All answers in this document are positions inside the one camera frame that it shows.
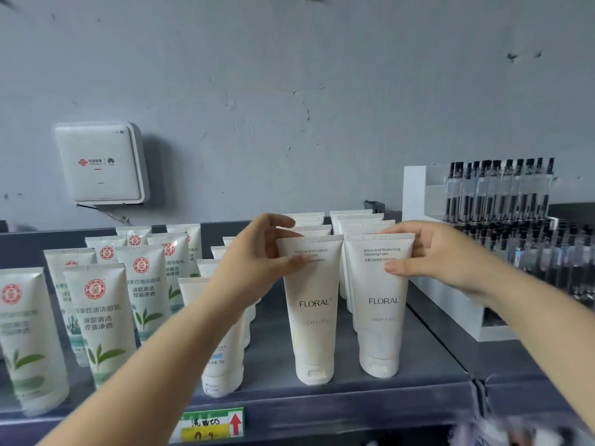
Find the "person's left hand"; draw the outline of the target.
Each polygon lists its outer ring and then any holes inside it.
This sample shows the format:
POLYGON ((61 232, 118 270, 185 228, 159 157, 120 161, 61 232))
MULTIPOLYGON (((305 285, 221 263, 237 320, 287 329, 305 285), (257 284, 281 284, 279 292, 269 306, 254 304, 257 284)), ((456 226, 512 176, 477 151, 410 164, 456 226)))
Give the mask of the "person's left hand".
POLYGON ((267 228, 290 228, 294 219, 263 213, 232 242, 205 291, 211 313, 236 319, 272 288, 278 277, 278 240, 267 240, 267 228))

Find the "person's right hand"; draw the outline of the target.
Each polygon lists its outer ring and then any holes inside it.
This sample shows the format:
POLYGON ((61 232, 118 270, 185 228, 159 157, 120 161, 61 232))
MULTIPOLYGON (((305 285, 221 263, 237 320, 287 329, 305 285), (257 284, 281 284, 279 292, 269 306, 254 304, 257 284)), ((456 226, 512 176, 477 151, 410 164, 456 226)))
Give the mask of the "person's right hand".
POLYGON ((478 299, 489 292, 490 271, 496 270, 496 257, 441 222, 406 221, 387 227, 383 234, 413 234, 411 257, 415 260, 415 276, 429 277, 478 299))

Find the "white cleanser tube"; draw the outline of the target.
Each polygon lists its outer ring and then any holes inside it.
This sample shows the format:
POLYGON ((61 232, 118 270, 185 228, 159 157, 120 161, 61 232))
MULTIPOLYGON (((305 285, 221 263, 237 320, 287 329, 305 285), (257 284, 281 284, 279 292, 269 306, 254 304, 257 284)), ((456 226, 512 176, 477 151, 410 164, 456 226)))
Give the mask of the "white cleanser tube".
POLYGON ((375 378, 398 373, 409 285, 384 265, 409 259, 414 240, 415 234, 359 234, 344 241, 359 363, 375 378))
POLYGON ((277 240, 281 256, 309 256, 303 269, 284 277, 296 375, 306 385, 329 383, 334 375, 343 240, 343 235, 277 240))

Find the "person's left forearm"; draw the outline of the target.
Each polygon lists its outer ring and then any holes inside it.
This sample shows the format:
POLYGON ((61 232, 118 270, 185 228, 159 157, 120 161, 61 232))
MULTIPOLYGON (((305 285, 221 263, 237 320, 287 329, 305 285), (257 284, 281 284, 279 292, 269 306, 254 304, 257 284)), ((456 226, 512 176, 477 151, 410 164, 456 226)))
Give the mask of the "person's left forearm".
POLYGON ((212 279, 191 292, 194 300, 38 446, 165 446, 217 345, 266 291, 256 280, 212 279))

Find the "person's right forearm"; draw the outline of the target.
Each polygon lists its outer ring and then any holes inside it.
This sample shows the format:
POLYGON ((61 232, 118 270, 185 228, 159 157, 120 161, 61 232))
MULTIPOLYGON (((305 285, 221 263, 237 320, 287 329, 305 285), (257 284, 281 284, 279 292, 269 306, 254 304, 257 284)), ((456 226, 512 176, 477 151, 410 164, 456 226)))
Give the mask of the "person's right forearm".
POLYGON ((595 311, 510 265, 486 278, 481 296, 551 378, 595 369, 595 311))

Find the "rows of plain white tubes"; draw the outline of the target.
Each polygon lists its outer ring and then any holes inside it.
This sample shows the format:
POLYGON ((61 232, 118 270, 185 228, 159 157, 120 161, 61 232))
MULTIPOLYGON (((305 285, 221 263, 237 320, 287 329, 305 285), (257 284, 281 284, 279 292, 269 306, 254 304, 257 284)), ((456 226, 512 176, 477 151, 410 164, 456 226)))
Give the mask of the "rows of plain white tubes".
MULTIPOLYGON (((375 234, 383 228, 394 225, 396 221, 384 220, 383 213, 374 214, 371 209, 333 211, 331 224, 323 224, 324 217, 295 217, 293 228, 285 228, 305 237, 320 237, 323 235, 358 235, 375 234)), ((340 260, 339 295, 346 300, 347 310, 352 313, 352 297, 347 278, 347 263, 345 248, 342 249, 340 260)))

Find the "grey metal shelf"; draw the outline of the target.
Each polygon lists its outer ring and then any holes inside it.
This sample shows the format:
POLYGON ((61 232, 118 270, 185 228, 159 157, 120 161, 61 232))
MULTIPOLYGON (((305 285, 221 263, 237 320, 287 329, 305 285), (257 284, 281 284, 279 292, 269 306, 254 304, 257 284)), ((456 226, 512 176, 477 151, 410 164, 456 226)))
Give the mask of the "grey metal shelf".
MULTIPOLYGON (((522 272, 494 253, 489 252, 489 254, 496 257, 498 263, 496 270, 503 265, 510 265, 513 269, 522 272)), ((485 299, 462 293, 479 305, 494 311, 485 299)), ((519 414, 521 408, 527 408, 527 414, 549 411, 553 408, 553 389, 555 388, 569 408, 595 435, 595 369, 579 372, 578 375, 563 375, 555 372, 551 378, 533 360, 513 330, 511 331, 517 341, 480 343, 450 317, 442 314, 434 303, 425 301, 423 294, 414 296, 409 300, 409 304, 414 313, 453 357, 473 377, 486 385, 490 408, 495 409, 497 414, 511 415, 515 411, 519 414)))
MULTIPOLYGON (((43 250, 85 245, 85 237, 110 234, 99 230, 0 234, 0 269, 46 266, 43 250)), ((63 341, 70 395, 53 412, 26 419, 14 397, 7 369, 0 363, 0 446, 35 445, 93 391, 88 368, 79 367, 65 336, 63 341)), ((239 390, 211 398, 199 385, 191 412, 243 408, 239 441, 266 441, 296 436, 450 425, 472 420, 477 395, 471 376, 408 309, 398 374, 378 379, 359 364, 359 346, 344 305, 338 307, 335 370, 331 382, 308 386, 296 376, 283 282, 257 305, 250 327, 239 390)))

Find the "green and white price tag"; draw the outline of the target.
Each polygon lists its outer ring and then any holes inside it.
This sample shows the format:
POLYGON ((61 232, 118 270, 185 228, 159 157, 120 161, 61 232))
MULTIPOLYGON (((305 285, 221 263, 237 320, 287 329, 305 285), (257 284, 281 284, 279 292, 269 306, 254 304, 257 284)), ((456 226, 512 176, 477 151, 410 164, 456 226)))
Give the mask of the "green and white price tag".
POLYGON ((184 412, 170 444, 240 439, 244 437, 244 408, 184 412))

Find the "group of green leaf tubes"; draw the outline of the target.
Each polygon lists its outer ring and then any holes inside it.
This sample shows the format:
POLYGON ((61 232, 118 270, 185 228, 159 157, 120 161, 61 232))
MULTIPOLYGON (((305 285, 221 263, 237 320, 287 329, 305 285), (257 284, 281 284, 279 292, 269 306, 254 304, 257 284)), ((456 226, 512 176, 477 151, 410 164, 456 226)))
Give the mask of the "group of green leaf tubes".
POLYGON ((104 244, 41 250, 32 239, 0 239, 0 349, 17 401, 29 418, 70 393, 52 301, 71 352, 100 388, 172 315, 163 245, 104 244))

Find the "white wall router box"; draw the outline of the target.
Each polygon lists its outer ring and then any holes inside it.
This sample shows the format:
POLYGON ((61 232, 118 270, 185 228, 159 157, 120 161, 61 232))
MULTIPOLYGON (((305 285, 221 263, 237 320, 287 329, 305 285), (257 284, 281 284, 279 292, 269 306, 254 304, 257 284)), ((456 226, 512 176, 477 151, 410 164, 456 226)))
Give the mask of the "white wall router box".
POLYGON ((68 194, 77 204, 143 204, 151 197, 143 137, 131 122, 55 125, 68 194))

